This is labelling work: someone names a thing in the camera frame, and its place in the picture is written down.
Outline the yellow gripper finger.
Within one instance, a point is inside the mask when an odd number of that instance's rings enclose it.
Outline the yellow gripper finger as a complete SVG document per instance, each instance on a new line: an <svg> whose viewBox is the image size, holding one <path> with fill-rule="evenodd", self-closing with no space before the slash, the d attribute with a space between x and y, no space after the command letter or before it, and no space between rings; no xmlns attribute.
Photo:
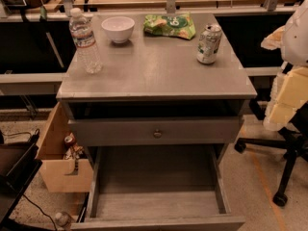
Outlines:
<svg viewBox="0 0 308 231"><path fill-rule="evenodd" d="M295 66L287 74L278 73L270 92L263 125L270 131L285 127L308 101L308 67Z"/></svg>
<svg viewBox="0 0 308 231"><path fill-rule="evenodd" d="M281 47L282 35L285 27L281 26L274 32L265 37L261 42L261 47L268 50L275 50Z"/></svg>

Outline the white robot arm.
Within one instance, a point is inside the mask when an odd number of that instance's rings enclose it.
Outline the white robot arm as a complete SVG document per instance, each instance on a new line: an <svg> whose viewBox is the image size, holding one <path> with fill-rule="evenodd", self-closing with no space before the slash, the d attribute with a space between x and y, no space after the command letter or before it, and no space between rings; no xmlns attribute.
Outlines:
<svg viewBox="0 0 308 231"><path fill-rule="evenodd" d="M279 48L284 67L293 66L288 73L276 75L266 108L263 125L270 131L278 131L308 101L308 0L296 9L284 26L264 38L261 46L268 50Z"/></svg>

